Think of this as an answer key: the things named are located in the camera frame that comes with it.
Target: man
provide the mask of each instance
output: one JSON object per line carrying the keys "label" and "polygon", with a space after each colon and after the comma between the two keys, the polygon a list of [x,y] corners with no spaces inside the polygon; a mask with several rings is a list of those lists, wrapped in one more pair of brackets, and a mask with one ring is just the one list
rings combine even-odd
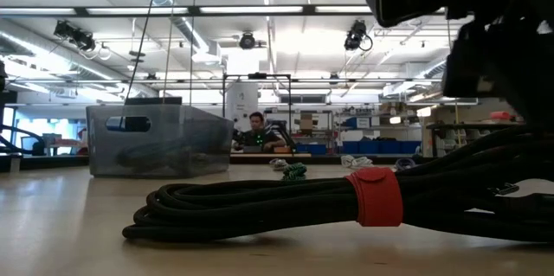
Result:
{"label": "man", "polygon": [[250,115],[251,131],[244,132],[244,145],[263,146],[264,151],[272,151],[274,147],[286,146],[285,141],[273,132],[265,131],[265,121],[261,112],[253,112]]}

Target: table surface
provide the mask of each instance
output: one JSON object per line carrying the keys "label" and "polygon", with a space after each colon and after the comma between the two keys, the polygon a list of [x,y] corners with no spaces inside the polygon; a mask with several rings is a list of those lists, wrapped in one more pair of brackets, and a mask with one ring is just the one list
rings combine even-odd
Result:
{"label": "table surface", "polygon": [[[310,165],[310,177],[341,177]],[[182,182],[279,179],[267,166]],[[553,246],[355,222],[291,228],[211,244],[126,241],[121,229],[167,180],[94,179],[87,168],[0,175],[0,275],[550,275]],[[522,184],[526,194],[549,183]]]}

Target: clear plastic bin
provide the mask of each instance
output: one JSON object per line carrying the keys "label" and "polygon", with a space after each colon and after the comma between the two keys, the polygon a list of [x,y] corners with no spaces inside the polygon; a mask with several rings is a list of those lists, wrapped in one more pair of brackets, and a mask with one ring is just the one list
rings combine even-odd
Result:
{"label": "clear plastic bin", "polygon": [[233,122],[190,106],[87,107],[96,177],[197,177],[229,167]]}

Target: fluorescent light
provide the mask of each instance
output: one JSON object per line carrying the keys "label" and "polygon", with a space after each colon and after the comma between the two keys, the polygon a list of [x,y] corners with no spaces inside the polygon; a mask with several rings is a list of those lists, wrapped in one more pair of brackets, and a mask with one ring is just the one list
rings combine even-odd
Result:
{"label": "fluorescent light", "polygon": [[391,125],[397,125],[402,122],[402,119],[400,117],[391,117],[390,118],[390,124]]}
{"label": "fluorescent light", "polygon": [[45,87],[41,87],[41,86],[38,86],[38,85],[35,85],[33,83],[26,83],[25,85],[20,85],[20,84],[16,84],[16,83],[11,83],[12,86],[15,86],[15,87],[20,87],[20,88],[23,88],[23,89],[28,89],[28,90],[32,90],[32,91],[37,91],[39,93],[50,93],[50,91],[45,88]]}
{"label": "fluorescent light", "polygon": [[64,15],[74,16],[73,8],[0,8],[0,15]]}
{"label": "fluorescent light", "polygon": [[322,6],[315,7],[317,13],[371,13],[367,6]]}
{"label": "fluorescent light", "polygon": [[266,6],[266,7],[202,7],[202,13],[300,13],[300,6]]}
{"label": "fluorescent light", "polygon": [[[147,15],[148,8],[90,8],[87,9],[90,15]],[[171,7],[152,7],[150,13],[157,14],[170,14]],[[173,8],[174,14],[186,14],[189,13],[187,8]]]}
{"label": "fluorescent light", "polygon": [[79,95],[82,95],[86,98],[93,99],[93,100],[102,100],[105,102],[118,102],[122,99],[116,95],[106,93],[99,90],[94,90],[91,88],[84,88],[79,90]]}

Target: cable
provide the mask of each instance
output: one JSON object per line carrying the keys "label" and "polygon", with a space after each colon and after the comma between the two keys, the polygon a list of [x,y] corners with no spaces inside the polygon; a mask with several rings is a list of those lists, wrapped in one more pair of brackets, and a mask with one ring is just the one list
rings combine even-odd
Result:
{"label": "cable", "polygon": [[370,37],[369,35],[366,35],[365,38],[367,38],[367,39],[370,40],[370,42],[371,42],[370,47],[367,48],[367,49],[364,49],[364,48],[362,48],[362,46],[360,45],[359,49],[362,50],[362,51],[364,51],[364,52],[368,52],[368,51],[370,51],[370,50],[373,49],[373,39],[371,39],[371,37]]}
{"label": "cable", "polygon": [[[171,15],[173,18],[173,12],[175,11],[175,0],[171,0]],[[167,77],[170,72],[170,56],[171,56],[171,41],[173,38],[173,23],[170,24],[170,40],[167,42],[167,57],[165,58],[165,77],[164,77],[164,91],[162,94],[162,104],[165,104],[165,95],[167,91]]]}
{"label": "cable", "polygon": [[[455,234],[554,242],[554,196],[497,195],[506,183],[554,181],[553,151],[553,135],[522,125],[398,171],[403,222]],[[344,178],[171,184],[147,196],[123,235],[203,242],[357,218],[356,191]]]}
{"label": "cable", "polygon": [[[23,130],[23,129],[15,128],[11,125],[0,125],[0,132],[2,132],[4,130],[9,130],[10,132],[19,132],[19,133],[27,134],[28,136],[30,136],[32,138],[35,138],[36,142],[40,145],[39,147],[37,147],[37,149],[39,149],[39,150],[44,150],[44,148],[46,147],[45,146],[46,144],[44,142],[44,138],[42,138],[41,136],[39,136],[39,135],[37,135],[33,132],[28,132],[28,131]],[[2,144],[4,144],[2,152],[8,152],[9,151],[9,152],[18,152],[18,153],[22,153],[22,154],[26,154],[26,155],[35,155],[35,151],[25,150],[23,148],[17,147],[1,135],[0,135],[0,142],[2,142]]]}
{"label": "cable", "polygon": [[[140,44],[138,45],[138,52],[137,52],[137,59],[135,61],[135,68],[132,70],[131,75],[131,81],[129,81],[129,90],[127,91],[127,95],[125,97],[125,103],[129,100],[129,96],[131,95],[131,89],[132,89],[132,83],[135,80],[135,76],[137,74],[137,67],[139,67],[139,60],[140,55],[142,53],[142,46],[145,42],[145,35],[146,35],[146,29],[148,28],[148,22],[150,21],[151,11],[152,11],[152,5],[154,4],[154,0],[150,0],[150,4],[148,5],[148,13],[146,13],[146,20],[145,20],[145,27],[142,29],[142,37],[140,38]],[[121,123],[119,126],[123,125],[123,117],[121,117]]]}

